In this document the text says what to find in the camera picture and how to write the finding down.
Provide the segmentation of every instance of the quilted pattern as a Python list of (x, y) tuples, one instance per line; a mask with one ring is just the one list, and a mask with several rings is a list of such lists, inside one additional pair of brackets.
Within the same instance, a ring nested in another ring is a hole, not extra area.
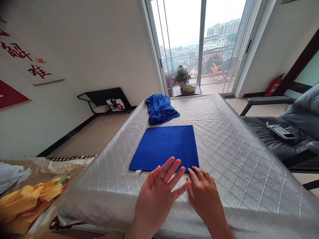
[[(216, 181), (226, 219), (236, 238), (318, 238), (319, 204), (260, 138), (219, 95), (171, 99), (180, 113), (163, 125), (190, 125), (195, 131), (200, 167)], [(142, 102), (97, 158), (74, 181), (59, 210), (72, 218), (127, 230), (134, 217), (139, 178), (128, 170), (146, 130)], [(176, 185), (186, 181), (184, 175)], [(210, 238), (184, 193), (174, 203), (156, 238)]]

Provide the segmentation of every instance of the tissue box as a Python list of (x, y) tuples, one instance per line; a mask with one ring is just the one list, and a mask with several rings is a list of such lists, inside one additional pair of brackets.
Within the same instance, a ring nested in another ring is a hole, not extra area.
[(195, 91), (195, 86), (185, 85), (185, 86), (183, 87), (183, 91), (185, 91), (185, 92), (194, 92), (194, 91)]
[(105, 113), (110, 109), (109, 106), (97, 106), (93, 110), (95, 113)]

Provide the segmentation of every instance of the red chinese character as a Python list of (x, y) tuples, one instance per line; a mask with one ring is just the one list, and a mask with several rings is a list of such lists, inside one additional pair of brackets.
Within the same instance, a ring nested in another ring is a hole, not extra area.
[(0, 36), (9, 37), (10, 35), (0, 29)]
[(12, 49), (11, 47), (7, 46), (4, 42), (1, 42), (2, 48), (7, 50), (7, 52), (9, 52), (10, 55), (12, 55), (13, 57), (20, 57), (20, 58), (29, 58), (30, 61), (33, 62), (33, 60), (29, 57), (30, 53), (27, 54), (25, 51), (22, 51), (22, 49), (19, 47), (18, 44), (16, 43), (10, 43), (10, 45), (13, 45), (14, 49)]
[(46, 74), (46, 72), (44, 70), (41, 69), (41, 66), (38, 66), (37, 68), (35, 68), (36, 65), (31, 65), (32, 68), (30, 68), (29, 71), (30, 73), (32, 73), (34, 76), (39, 75), (42, 79), (44, 79), (44, 76), (46, 75), (52, 75), (50, 73)]

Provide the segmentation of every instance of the wrist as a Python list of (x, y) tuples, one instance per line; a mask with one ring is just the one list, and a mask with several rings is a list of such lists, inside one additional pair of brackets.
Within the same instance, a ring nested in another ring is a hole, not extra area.
[(152, 239), (153, 235), (148, 227), (134, 218), (125, 239)]
[(230, 230), (226, 219), (219, 220), (219, 221), (213, 221), (211, 220), (210, 223), (206, 223), (205, 225), (207, 229), (209, 230), (210, 235), (214, 239), (233, 239), (233, 233)]

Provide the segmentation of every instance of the potted plant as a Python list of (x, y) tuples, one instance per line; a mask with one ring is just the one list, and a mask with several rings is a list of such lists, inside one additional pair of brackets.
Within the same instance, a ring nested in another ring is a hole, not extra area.
[(192, 73), (189, 73), (186, 67), (179, 65), (176, 74), (173, 77), (174, 84), (179, 83), (179, 86), (183, 88), (189, 79), (192, 77)]

